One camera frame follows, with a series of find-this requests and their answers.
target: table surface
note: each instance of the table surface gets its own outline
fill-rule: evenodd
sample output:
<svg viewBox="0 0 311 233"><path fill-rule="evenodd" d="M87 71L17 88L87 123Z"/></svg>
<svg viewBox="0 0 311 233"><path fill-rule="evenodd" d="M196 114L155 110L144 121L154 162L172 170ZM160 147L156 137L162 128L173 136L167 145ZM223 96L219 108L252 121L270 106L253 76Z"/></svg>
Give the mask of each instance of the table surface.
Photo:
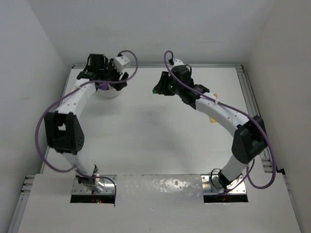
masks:
<svg viewBox="0 0 311 233"><path fill-rule="evenodd" d="M95 94L81 114L83 152L101 174L117 174L116 207L70 203L74 172L56 173L45 166L35 177L20 233L300 232L281 174L266 190L246 182L247 203L203 203L199 174L226 164L232 137L179 97L153 95L163 70L139 69L118 97L105 100ZM80 71L71 71L66 93ZM194 68L192 76L246 111L234 68ZM69 167L52 149L48 160ZM259 185L271 177L259 156L251 175Z"/></svg>

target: white wall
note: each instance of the white wall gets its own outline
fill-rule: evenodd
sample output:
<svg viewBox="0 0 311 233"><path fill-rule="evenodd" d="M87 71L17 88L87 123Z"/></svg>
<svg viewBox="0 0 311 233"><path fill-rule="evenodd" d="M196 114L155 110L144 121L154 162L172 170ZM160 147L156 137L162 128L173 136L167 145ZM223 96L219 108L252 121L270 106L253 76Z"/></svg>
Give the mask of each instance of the white wall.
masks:
<svg viewBox="0 0 311 233"><path fill-rule="evenodd" d="M133 50L163 63L167 49L187 63L246 60L274 0L28 0L66 64L90 52Z"/></svg>
<svg viewBox="0 0 311 233"><path fill-rule="evenodd" d="M61 96L68 70L26 0L0 2L0 55L0 232L6 232L25 175L40 169L36 122Z"/></svg>
<svg viewBox="0 0 311 233"><path fill-rule="evenodd" d="M310 12L310 0L278 0L247 66L303 232L311 232Z"/></svg>

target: connector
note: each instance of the connector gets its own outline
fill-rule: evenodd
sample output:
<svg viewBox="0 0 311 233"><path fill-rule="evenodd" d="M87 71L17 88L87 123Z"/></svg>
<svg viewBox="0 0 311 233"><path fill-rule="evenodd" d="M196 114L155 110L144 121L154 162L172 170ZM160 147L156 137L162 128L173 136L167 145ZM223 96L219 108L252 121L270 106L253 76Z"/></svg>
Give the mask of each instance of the connector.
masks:
<svg viewBox="0 0 311 233"><path fill-rule="evenodd" d="M122 73L123 70L130 65L131 61L126 56L118 56L113 59L113 63L116 70L118 70L119 73Z"/></svg>

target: black cable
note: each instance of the black cable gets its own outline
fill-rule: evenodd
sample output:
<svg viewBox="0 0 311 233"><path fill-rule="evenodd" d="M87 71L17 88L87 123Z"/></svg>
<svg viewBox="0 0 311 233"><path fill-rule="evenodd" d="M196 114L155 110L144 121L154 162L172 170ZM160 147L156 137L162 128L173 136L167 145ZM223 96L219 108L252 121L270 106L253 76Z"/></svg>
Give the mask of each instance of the black cable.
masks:
<svg viewBox="0 0 311 233"><path fill-rule="evenodd" d="M192 67L189 64L185 64L185 66L189 66L190 67L190 75L192 75Z"/></svg>
<svg viewBox="0 0 311 233"><path fill-rule="evenodd" d="M214 168L214 169L210 172L210 176L209 176L210 183L211 183L215 188L221 189L221 188L223 188L223 187L218 188L218 187L216 187L216 186L214 185L214 183L213 183L212 176L213 176L213 172L214 172L215 170L221 170L221 169L220 169L220 168Z"/></svg>

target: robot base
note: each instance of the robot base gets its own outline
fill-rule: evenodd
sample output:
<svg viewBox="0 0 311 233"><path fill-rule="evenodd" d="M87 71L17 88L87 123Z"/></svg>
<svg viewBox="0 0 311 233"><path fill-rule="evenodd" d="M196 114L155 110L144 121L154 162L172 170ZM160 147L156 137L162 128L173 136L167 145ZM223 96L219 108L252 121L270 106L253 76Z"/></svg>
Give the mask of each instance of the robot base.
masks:
<svg viewBox="0 0 311 233"><path fill-rule="evenodd" d="M248 202L244 182L242 182L238 187L228 192L227 194L217 196L217 194L224 192L223 188L216 188L216 187L220 187L220 184L217 182L218 175L217 174L212 175L212 176L210 174L201 175L201 179L202 179L204 203ZM234 188L242 179L243 179L243 176L240 175L239 178L237 178L234 182L232 182L227 188L228 189Z"/></svg>
<svg viewBox="0 0 311 233"><path fill-rule="evenodd" d="M117 184L117 176L110 175L106 176L111 178ZM115 203L115 187L107 179L100 179L101 183L104 184L104 188L100 193L92 192L87 189L87 187L78 183L78 180L74 178L72 193L71 193L71 203Z"/></svg>

